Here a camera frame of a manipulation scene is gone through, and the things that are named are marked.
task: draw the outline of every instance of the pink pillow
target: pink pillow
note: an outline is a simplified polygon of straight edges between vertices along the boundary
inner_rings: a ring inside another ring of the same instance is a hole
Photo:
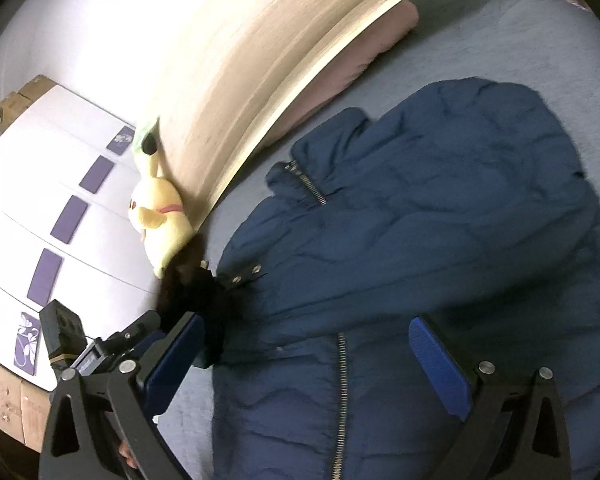
[[[260,146],[269,146],[303,123],[353,83],[366,67],[418,24],[418,9],[407,0],[392,7],[349,43],[300,92],[273,124]]]

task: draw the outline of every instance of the gray bed sheet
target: gray bed sheet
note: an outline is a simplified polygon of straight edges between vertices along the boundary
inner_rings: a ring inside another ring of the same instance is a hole
[[[347,107],[361,107],[378,118],[439,80],[480,76],[539,91],[573,138],[600,195],[600,22],[593,13],[564,0],[411,1],[420,12],[418,27],[343,95],[250,160],[234,179],[203,227],[213,270],[236,228],[270,195],[267,171],[289,159],[295,140]],[[212,397],[210,370],[192,368],[158,425],[194,479],[212,473]]]

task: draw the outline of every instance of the plush toy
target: plush toy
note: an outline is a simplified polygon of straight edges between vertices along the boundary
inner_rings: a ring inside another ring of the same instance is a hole
[[[136,131],[132,151],[141,179],[129,202],[129,219],[141,234],[158,278],[169,261],[195,234],[173,184],[158,176],[158,121]]]

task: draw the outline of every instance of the zipper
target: zipper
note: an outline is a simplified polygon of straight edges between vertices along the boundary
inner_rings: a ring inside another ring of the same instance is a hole
[[[316,197],[320,205],[325,205],[327,200],[318,191],[311,179],[302,171],[298,162],[292,160],[285,166],[304,186]],[[342,466],[344,465],[344,447],[347,436],[347,412],[349,410],[349,378],[347,371],[347,339],[344,332],[338,333],[338,376],[340,378],[340,399],[338,400],[338,436],[336,438],[336,453],[333,460],[333,473],[331,480],[342,480]]]
[[[285,170],[298,177],[304,186],[313,194],[313,196],[317,198],[318,202],[320,202],[320,205],[325,205],[327,203],[325,197],[320,193],[320,191],[318,191],[318,188],[314,186],[314,183],[311,182],[309,177],[302,172],[296,160],[292,160],[290,163],[288,163],[285,166]]]

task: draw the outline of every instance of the silver bolt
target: silver bolt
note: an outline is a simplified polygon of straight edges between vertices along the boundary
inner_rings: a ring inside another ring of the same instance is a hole
[[[136,369],[136,362],[132,359],[127,359],[126,361],[122,361],[118,370],[120,370],[123,374],[129,374]]]
[[[491,361],[481,361],[478,365],[478,370],[485,375],[491,375],[496,371],[496,367]]]
[[[75,377],[75,368],[67,368],[66,370],[62,370],[60,374],[60,378],[63,381],[70,381]]]
[[[542,368],[540,368],[538,370],[538,373],[540,374],[540,377],[542,377],[543,379],[546,379],[547,381],[549,379],[553,379],[553,377],[554,377],[554,373],[551,371],[551,368],[547,368],[546,366],[543,366]]]

